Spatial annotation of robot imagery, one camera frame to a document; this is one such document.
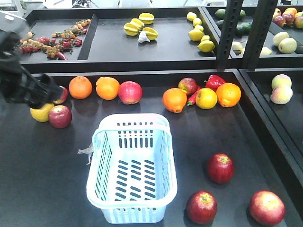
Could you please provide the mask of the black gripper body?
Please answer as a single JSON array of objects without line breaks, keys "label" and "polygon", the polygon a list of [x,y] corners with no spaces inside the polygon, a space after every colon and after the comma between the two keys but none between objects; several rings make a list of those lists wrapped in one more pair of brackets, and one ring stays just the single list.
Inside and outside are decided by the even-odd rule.
[{"label": "black gripper body", "polygon": [[46,74],[36,79],[19,63],[19,51],[15,50],[19,39],[14,32],[0,32],[0,92],[8,103],[38,109],[58,100],[63,88]]}]

